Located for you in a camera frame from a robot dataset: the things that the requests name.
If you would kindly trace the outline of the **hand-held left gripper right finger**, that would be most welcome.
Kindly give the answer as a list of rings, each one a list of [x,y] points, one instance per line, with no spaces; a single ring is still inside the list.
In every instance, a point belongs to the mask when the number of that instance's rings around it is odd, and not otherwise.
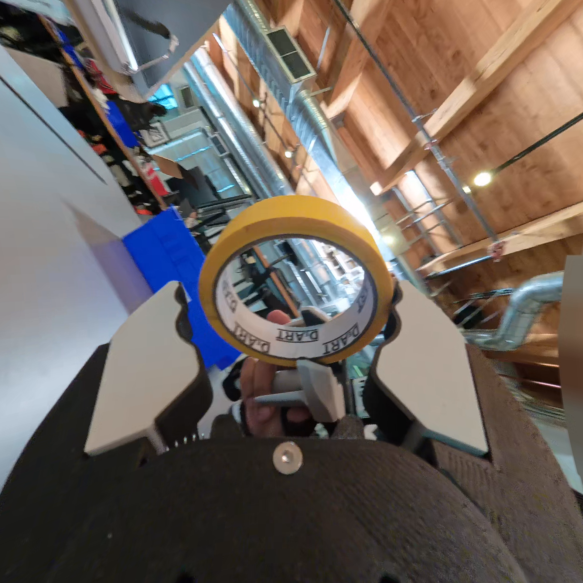
[[[456,326],[407,281],[397,283],[364,383],[364,409],[386,441],[420,453],[429,440],[489,453],[466,343]]]

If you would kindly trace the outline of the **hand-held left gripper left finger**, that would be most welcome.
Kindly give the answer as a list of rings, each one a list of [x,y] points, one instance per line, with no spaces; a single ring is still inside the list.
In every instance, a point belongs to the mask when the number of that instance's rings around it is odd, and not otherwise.
[[[147,439],[157,454],[196,440],[213,389],[193,344],[182,284],[171,281],[112,337],[84,451]]]

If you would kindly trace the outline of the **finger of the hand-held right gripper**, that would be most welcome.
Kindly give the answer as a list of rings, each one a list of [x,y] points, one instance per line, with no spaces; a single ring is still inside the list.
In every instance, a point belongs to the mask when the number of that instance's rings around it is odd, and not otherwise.
[[[316,326],[330,322],[331,317],[323,310],[314,306],[302,307],[300,310],[301,317],[298,326]]]
[[[343,387],[331,368],[310,360],[298,360],[306,407],[318,423],[334,423],[343,418]]]

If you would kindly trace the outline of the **yellow masking tape roll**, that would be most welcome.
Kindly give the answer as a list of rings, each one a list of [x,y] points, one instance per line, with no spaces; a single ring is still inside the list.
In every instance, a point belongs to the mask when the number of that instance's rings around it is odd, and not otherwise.
[[[229,267],[243,251],[275,239],[318,241],[346,252],[363,268],[359,294],[328,322],[275,324],[252,312],[237,295]],[[304,195],[253,204],[223,229],[202,264],[199,299],[215,332],[259,360],[293,367],[302,359],[329,365],[369,345],[387,323],[394,282],[368,229],[343,207]]]

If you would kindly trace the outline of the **blue bin with marker sticker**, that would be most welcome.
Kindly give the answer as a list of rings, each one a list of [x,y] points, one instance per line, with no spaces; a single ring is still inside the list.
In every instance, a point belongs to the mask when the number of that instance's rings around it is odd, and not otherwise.
[[[206,258],[175,207],[151,218],[122,239],[153,293],[170,281],[179,281],[188,300],[193,343],[206,368],[230,368],[240,352],[211,327],[199,298],[199,277]]]

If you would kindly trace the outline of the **person's right hand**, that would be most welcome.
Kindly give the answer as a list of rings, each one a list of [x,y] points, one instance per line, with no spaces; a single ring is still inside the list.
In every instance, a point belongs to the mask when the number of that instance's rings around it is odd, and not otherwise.
[[[240,374],[240,391],[244,404],[248,433],[258,438],[282,436],[309,437],[315,430],[316,421],[305,407],[291,407],[286,413],[282,408],[259,404],[255,399],[269,395],[278,372],[274,364],[247,357]]]

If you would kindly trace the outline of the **long wooden desk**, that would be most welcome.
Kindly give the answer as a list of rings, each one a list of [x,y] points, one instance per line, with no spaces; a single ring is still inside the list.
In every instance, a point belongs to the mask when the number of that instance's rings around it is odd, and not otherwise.
[[[97,115],[99,116],[101,122],[107,129],[111,138],[116,142],[119,150],[124,155],[125,159],[129,162],[131,167],[134,169],[135,173],[142,179],[145,186],[147,187],[150,194],[156,199],[158,206],[161,210],[166,210],[168,208],[164,199],[156,192],[154,187],[152,186],[148,176],[143,172],[140,164],[136,161],[135,157],[133,156],[132,150],[128,149],[125,143],[122,140],[122,137],[118,134],[116,127],[114,127],[111,123],[111,120],[108,117],[108,111],[104,109],[101,105],[100,101],[98,100],[94,90],[92,89],[89,78],[87,73],[84,71],[83,68],[79,68],[74,59],[67,53],[65,50],[65,45],[61,41],[60,33],[54,22],[45,16],[38,16],[39,21],[42,23],[44,28],[47,30],[48,34],[51,38],[55,41],[60,52],[68,65],[69,69],[72,71],[74,77],[77,79],[77,82],[80,84],[81,88],[83,89],[84,94],[86,95],[87,99],[91,102],[91,105]]]

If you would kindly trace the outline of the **small blue storage bin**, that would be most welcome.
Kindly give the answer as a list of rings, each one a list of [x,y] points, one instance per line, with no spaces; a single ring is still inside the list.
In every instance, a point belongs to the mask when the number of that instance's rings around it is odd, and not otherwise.
[[[107,101],[106,117],[125,147],[132,149],[140,145],[120,109],[111,100]]]

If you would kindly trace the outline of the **vent grille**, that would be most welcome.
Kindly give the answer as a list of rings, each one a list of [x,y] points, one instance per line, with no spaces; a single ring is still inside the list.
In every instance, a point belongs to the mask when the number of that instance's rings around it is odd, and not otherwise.
[[[266,38],[292,83],[299,84],[316,77],[310,61],[286,27],[271,29]]]

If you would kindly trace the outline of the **wooden board with black panel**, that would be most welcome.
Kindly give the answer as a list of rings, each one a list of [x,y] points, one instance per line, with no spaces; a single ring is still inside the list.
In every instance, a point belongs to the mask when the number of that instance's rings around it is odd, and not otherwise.
[[[114,1],[136,90],[150,97],[204,40],[230,1]]]

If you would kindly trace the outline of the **silver duct with elbow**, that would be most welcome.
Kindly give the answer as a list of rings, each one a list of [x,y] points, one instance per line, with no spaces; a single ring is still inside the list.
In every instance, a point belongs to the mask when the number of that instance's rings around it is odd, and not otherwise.
[[[496,329],[464,331],[465,342],[482,350],[513,352],[521,347],[541,312],[561,302],[564,271],[536,276],[513,291]]]

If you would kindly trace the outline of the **large silver ventilation duct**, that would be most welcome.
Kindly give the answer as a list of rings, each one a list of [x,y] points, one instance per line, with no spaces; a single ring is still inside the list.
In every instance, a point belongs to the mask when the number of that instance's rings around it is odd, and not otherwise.
[[[315,78],[299,84],[289,80],[266,38],[266,33],[275,28],[254,1],[232,1],[223,16],[339,205],[369,230],[383,258],[395,268],[396,276],[413,282],[410,267],[393,253],[373,222],[385,215],[382,204],[373,202],[373,193],[360,168],[312,95]]]

